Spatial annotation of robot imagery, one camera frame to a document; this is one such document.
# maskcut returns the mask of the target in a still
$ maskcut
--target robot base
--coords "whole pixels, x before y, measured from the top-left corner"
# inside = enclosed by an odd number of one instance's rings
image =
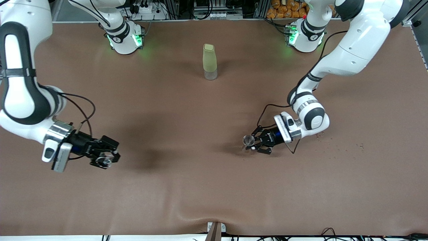
[[[287,46],[292,46],[300,52],[310,53],[321,44],[324,33],[319,37],[318,41],[309,41],[309,39],[302,34],[302,22],[303,18],[300,18],[290,25],[285,26],[284,32],[287,33],[287,35],[285,35],[285,42]]]
[[[108,35],[105,35],[109,41],[111,49],[116,50],[119,54],[132,54],[137,49],[142,49],[144,44],[144,36],[146,34],[145,28],[133,22],[128,23],[131,27],[130,34],[128,34],[122,43],[116,43]]]

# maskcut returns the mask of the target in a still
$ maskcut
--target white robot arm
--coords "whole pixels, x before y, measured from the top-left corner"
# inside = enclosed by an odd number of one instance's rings
[[[324,9],[323,11],[311,10],[308,17],[301,20],[300,29],[323,25],[323,31],[326,19],[329,20],[331,16],[331,10],[328,11],[331,1],[306,1],[308,4],[317,2]],[[351,76],[361,72],[380,49],[390,29],[404,18],[409,9],[409,2],[408,0],[336,0],[335,7],[343,21],[351,21],[350,27],[339,45],[330,54],[321,58],[288,94],[288,104],[297,114],[298,119],[294,120],[287,112],[276,115],[274,117],[276,127],[265,130],[257,127],[251,136],[244,138],[247,149],[270,154],[271,148],[279,143],[287,144],[327,129],[330,119],[324,107],[312,94],[313,90],[328,74]],[[321,23],[318,25],[307,23],[314,19]],[[304,34],[297,37],[294,47],[310,46],[312,48],[312,44],[315,43],[316,48],[318,41],[314,37],[312,39],[315,41],[311,42],[310,36],[320,37],[319,32],[310,33],[308,30],[303,32]]]
[[[94,139],[56,120],[65,108],[62,91],[37,82],[34,51],[52,34],[48,1],[10,0],[0,6],[0,18],[4,83],[0,126],[44,144],[42,160],[52,162],[57,172],[64,171],[70,153],[89,157],[91,165],[104,169],[117,162],[119,143],[106,136]]]
[[[125,21],[116,8],[126,0],[68,0],[71,5],[84,10],[96,18],[104,30],[110,45],[119,54],[131,54],[143,47],[144,28]]]

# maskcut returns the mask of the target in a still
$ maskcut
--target brown tabletop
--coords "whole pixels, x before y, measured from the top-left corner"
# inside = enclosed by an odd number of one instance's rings
[[[428,232],[428,74],[410,28],[393,29],[360,74],[324,78],[315,96],[330,127],[294,155],[280,145],[270,156],[243,153],[242,137],[264,105],[286,104],[320,48],[287,48],[264,21],[153,23],[144,49],[125,56],[102,35],[96,24],[54,25],[37,73],[96,103],[94,135],[119,141],[120,161],[56,173],[42,145],[0,129],[1,235],[195,233],[216,220],[239,235]],[[216,48],[215,81],[203,77],[204,43]],[[82,116],[69,104],[59,119]]]

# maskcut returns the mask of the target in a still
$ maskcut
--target metal frame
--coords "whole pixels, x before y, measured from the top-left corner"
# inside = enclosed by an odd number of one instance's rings
[[[428,0],[410,1],[410,11],[403,20],[403,26],[410,26],[412,20],[417,18],[421,13],[428,12]]]
[[[242,7],[228,8],[226,7],[227,0],[212,0],[212,12],[207,19],[242,19]],[[196,1],[193,1],[193,15],[198,18],[203,18],[211,10],[209,6],[197,6]]]
[[[266,13],[270,7],[270,0],[260,0],[259,5],[254,11],[254,17],[266,17]]]
[[[412,26],[410,28],[412,29],[413,38],[415,39],[416,45],[418,46],[418,49],[419,49],[419,53],[421,54],[421,57],[422,57],[422,61],[424,62],[425,68],[427,69],[427,72],[428,72],[428,64],[427,64],[427,61],[425,61],[424,54],[422,53],[421,47],[419,46],[419,42],[418,42],[418,39],[416,38],[415,31],[413,30]]]
[[[63,1],[64,0],[56,0],[55,2],[51,3],[51,14],[53,22],[56,22],[58,19],[58,14],[61,11]]]
[[[178,3],[175,0],[163,0],[166,5],[166,9],[169,11],[169,18],[176,20],[178,16]]]

